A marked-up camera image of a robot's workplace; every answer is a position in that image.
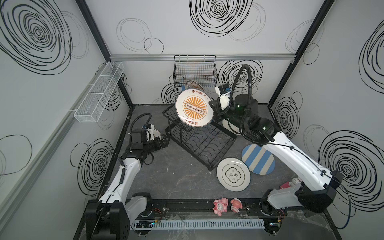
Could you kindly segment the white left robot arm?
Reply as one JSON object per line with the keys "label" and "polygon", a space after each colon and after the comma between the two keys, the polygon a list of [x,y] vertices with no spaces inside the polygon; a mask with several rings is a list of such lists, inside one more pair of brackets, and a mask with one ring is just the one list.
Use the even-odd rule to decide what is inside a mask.
{"label": "white left robot arm", "polygon": [[129,144],[119,158],[120,167],[112,183],[97,202],[88,203],[85,210],[86,239],[126,240],[133,230],[131,223],[142,213],[150,213],[150,194],[137,194],[128,199],[128,193],[146,159],[155,151],[168,146],[168,141],[150,124],[151,113],[139,115],[134,122],[147,117],[139,128],[129,128]]}

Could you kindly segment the white green emblem plate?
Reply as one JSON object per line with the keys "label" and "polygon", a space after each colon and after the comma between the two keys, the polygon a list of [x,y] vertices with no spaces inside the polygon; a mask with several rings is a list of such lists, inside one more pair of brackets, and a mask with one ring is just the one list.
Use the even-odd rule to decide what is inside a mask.
{"label": "white green emblem plate", "polygon": [[223,159],[217,166],[217,177],[220,184],[232,192],[245,190],[251,181],[248,167],[236,158]]}

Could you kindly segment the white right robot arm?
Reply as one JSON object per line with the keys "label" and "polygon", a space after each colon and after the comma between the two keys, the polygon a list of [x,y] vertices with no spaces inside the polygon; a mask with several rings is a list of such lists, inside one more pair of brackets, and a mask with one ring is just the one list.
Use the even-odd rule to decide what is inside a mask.
{"label": "white right robot arm", "polygon": [[234,97],[233,87],[228,84],[218,86],[218,98],[210,102],[214,119],[227,120],[246,140],[276,156],[302,180],[294,187],[268,190],[260,199],[261,212],[270,216],[283,208],[304,207],[322,213],[334,202],[343,175],[316,163],[293,144],[278,125],[258,115],[258,103],[252,97],[250,65],[240,67],[233,85],[237,85],[243,72],[248,77],[247,94]]}

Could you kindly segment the orange sunburst plate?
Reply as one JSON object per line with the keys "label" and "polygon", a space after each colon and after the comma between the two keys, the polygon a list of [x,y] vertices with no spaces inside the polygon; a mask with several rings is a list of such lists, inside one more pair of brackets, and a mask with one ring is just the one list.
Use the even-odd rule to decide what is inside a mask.
{"label": "orange sunburst plate", "polygon": [[209,95],[201,90],[184,90],[175,103],[177,115],[181,122],[189,127],[205,127],[214,118],[214,111],[209,105],[210,101]]}
{"label": "orange sunburst plate", "polygon": [[185,83],[185,85],[189,88],[192,88],[192,89],[197,89],[197,90],[200,90],[200,91],[205,91],[205,89],[197,82],[195,81],[187,81]]}

